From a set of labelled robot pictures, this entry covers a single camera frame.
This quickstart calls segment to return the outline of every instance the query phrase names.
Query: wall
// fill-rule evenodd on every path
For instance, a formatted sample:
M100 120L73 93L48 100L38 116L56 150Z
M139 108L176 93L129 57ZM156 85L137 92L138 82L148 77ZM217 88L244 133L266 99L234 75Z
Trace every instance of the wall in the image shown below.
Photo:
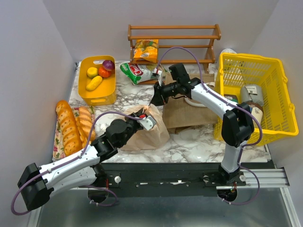
M43 0L75 61L109 54L129 59L131 25L214 25L224 48L248 52L278 0Z
M22 227L29 215L14 216L10 202L24 168L51 160L55 105L68 98L75 65L41 0L2 1L0 31L0 225Z
M280 0L256 39L250 52L281 59L288 77L288 91L295 105L299 135L269 145L270 153L278 167L284 166L290 181L290 193L303 224L303 2Z

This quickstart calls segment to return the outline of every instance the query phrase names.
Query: yellow laundry basket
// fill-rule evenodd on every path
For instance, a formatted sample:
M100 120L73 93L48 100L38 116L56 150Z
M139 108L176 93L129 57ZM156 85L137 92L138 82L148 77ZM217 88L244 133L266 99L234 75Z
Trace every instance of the yellow laundry basket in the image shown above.
M249 84L259 85L264 99L261 122L263 139L258 145L298 135L294 104L289 99L282 62L253 54L222 53L215 81L216 92L222 96L236 95L241 103L240 89ZM216 140L223 140L221 130L222 120L219 118L214 130ZM253 143L258 138L259 129L255 128L248 143Z
M109 105L116 101L116 69L112 70L109 78L103 78L101 84L93 91L86 90L86 85L91 82L87 76L90 67L102 67L104 60L115 59L109 55L93 56L85 58L80 65L78 93L87 105Z

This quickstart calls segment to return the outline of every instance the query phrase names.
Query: yellow fruit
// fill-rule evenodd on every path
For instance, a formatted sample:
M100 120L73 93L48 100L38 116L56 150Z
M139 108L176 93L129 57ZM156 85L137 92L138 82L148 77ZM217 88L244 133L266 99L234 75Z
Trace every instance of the yellow fruit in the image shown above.
M102 77L96 76L91 80L89 84L87 84L86 89L88 91L93 91L99 86L99 84L101 84L101 82L102 82Z
M93 79L95 76L98 75L98 69L95 68L95 67L90 67L88 70L87 70L87 76L91 79Z

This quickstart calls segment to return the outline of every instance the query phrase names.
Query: tomato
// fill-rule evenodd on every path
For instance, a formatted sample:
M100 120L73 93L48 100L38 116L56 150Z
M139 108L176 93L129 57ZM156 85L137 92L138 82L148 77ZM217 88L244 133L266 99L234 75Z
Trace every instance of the tomato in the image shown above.
M108 78L110 77L111 72L107 71L105 68L103 68L102 66L99 68L98 70L98 74L100 76L102 76L103 78Z

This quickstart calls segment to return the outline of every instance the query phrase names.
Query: purple onion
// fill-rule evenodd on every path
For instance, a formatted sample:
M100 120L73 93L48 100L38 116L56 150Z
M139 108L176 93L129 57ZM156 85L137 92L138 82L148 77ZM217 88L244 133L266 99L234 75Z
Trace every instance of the purple onion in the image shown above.
M115 69L115 64L111 60L105 60L103 63L103 68L105 68L107 71L111 71Z

